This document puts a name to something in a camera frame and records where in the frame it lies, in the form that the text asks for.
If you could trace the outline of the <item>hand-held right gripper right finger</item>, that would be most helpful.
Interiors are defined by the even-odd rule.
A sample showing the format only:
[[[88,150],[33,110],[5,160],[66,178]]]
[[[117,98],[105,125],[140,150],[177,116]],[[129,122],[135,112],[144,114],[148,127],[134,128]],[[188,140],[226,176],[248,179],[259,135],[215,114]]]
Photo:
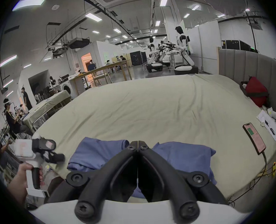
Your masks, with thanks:
[[[193,222],[197,201],[228,205],[220,190],[201,171],[176,170],[144,141],[138,141],[138,187],[148,202],[169,200],[175,222]]]

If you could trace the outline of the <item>person's left hand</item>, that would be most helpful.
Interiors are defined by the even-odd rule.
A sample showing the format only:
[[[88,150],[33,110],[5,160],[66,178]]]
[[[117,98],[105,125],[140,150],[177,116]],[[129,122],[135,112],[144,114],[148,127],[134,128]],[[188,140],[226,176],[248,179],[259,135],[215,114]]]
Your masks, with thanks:
[[[23,206],[27,196],[27,176],[26,171],[32,170],[33,166],[27,162],[19,165],[17,174],[7,186],[10,194],[15,198],[15,200]]]

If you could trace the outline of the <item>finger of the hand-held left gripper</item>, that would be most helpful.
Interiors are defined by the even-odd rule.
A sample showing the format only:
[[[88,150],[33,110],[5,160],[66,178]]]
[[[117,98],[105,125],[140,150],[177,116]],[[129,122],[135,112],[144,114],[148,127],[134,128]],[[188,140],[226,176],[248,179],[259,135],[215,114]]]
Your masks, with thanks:
[[[53,163],[53,164],[63,163],[65,161],[65,155],[57,154],[53,151],[45,151],[44,160],[47,163]]]

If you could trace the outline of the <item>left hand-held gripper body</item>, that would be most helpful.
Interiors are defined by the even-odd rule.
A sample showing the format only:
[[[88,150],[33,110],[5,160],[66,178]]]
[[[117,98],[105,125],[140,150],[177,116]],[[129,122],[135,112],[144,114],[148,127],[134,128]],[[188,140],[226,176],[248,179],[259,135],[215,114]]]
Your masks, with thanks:
[[[30,196],[45,198],[49,196],[48,191],[40,188],[40,166],[43,162],[56,164],[56,143],[54,140],[44,138],[38,139],[16,139],[14,143],[14,155],[21,161],[32,166],[26,171],[27,193]]]

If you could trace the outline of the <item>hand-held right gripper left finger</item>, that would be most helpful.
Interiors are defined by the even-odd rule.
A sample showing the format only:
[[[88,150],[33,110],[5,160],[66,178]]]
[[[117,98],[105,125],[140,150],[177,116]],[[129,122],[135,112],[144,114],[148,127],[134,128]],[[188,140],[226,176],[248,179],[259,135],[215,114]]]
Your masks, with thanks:
[[[98,223],[105,200],[127,202],[136,189],[137,148],[137,141],[126,144],[100,169],[73,169],[56,187],[47,204],[76,200],[74,216],[83,223]]]

